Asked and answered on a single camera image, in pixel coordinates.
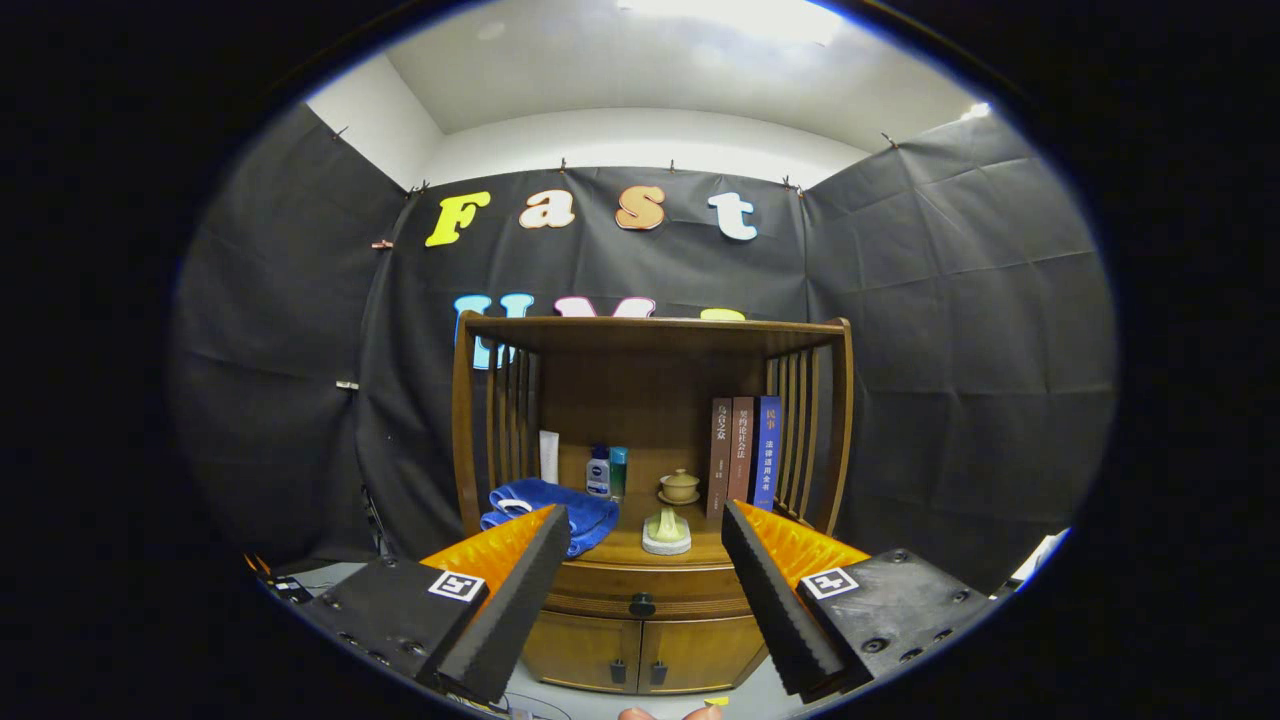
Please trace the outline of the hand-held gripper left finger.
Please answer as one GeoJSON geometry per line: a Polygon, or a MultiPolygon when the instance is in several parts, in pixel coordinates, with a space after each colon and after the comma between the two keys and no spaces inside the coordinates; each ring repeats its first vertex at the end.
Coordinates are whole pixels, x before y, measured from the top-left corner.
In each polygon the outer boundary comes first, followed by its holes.
{"type": "Polygon", "coordinates": [[[568,546],[568,510],[552,503],[426,559],[370,562],[285,606],[367,665],[490,703],[506,692],[568,546]]]}

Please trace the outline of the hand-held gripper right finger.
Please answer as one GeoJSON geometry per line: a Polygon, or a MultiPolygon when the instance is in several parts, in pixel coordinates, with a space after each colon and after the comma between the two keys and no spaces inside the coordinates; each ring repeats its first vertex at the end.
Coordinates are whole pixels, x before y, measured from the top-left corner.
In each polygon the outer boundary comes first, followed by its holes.
{"type": "Polygon", "coordinates": [[[998,606],[911,550],[869,555],[750,503],[724,510],[721,534],[781,683],[804,701],[938,653],[998,606]]]}

